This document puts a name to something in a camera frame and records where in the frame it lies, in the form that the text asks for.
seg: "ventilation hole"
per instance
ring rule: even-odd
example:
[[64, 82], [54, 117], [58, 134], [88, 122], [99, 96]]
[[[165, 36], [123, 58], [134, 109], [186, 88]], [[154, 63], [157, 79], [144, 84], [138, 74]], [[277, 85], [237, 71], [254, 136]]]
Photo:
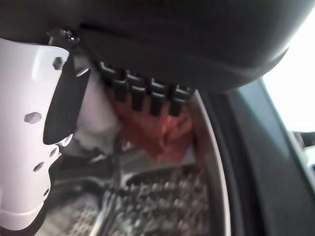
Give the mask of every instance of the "ventilation hole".
[[39, 171], [43, 167], [43, 165], [44, 165], [44, 162], [39, 163], [37, 166], [34, 167], [33, 171], [34, 172]]
[[48, 192], [49, 192], [49, 189], [47, 189], [46, 192], [44, 193], [44, 197], [47, 195]]
[[32, 112], [24, 117], [24, 121], [30, 124], [35, 124], [41, 120], [41, 113]]
[[63, 68], [63, 59], [61, 57], [55, 58], [53, 62], [53, 67], [55, 70], [62, 70]]
[[57, 148], [53, 149], [51, 151], [51, 153], [49, 154], [49, 157], [53, 157], [55, 155], [56, 151], [57, 151]]

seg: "white plastic bracket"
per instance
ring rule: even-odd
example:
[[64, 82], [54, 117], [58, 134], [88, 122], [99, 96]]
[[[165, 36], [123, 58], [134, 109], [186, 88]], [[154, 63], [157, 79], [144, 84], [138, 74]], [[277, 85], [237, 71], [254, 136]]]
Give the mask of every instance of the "white plastic bracket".
[[49, 194], [48, 170], [59, 147], [45, 145], [43, 132], [68, 56], [62, 48], [0, 38], [0, 226], [6, 229], [29, 226]]

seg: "metal grate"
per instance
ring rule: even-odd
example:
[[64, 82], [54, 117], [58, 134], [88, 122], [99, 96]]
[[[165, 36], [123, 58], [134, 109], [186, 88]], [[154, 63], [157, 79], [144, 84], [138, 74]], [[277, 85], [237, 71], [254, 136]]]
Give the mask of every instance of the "metal grate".
[[88, 236], [99, 212], [98, 200], [84, 194], [50, 211], [36, 236]]
[[121, 190], [109, 236], [203, 236], [207, 187], [201, 175], [173, 173]]

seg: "orange fabric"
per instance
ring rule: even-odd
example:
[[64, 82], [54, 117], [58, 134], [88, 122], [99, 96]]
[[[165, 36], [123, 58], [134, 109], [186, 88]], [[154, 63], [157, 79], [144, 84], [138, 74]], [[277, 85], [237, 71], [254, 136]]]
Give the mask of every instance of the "orange fabric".
[[118, 115], [122, 129], [120, 138], [144, 149], [154, 160], [169, 159], [179, 162], [193, 140], [192, 122], [186, 107], [179, 117], [168, 114], [165, 103], [159, 117], [150, 115], [150, 98], [146, 96], [142, 111], [131, 109], [131, 97], [125, 103], [117, 102], [109, 92], [113, 108]]

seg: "black plastic clip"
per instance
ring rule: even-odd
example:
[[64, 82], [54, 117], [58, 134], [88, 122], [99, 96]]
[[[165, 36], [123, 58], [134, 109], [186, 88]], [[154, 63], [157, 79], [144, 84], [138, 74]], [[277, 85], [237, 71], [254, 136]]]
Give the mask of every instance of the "black plastic clip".
[[151, 104], [150, 114], [159, 116], [165, 100], [167, 99], [168, 86], [155, 79], [150, 81]]
[[144, 96], [146, 94], [145, 80], [137, 75], [127, 71], [126, 78], [129, 84], [131, 93], [131, 107], [135, 111], [141, 111]]
[[171, 98], [171, 104], [169, 108], [169, 114], [174, 117], [178, 117], [182, 112], [184, 104], [188, 101], [192, 94], [189, 87], [182, 87], [177, 85]]
[[104, 78], [113, 86], [115, 99], [125, 102], [127, 96], [127, 81], [122, 70], [115, 69], [103, 62], [99, 63]]

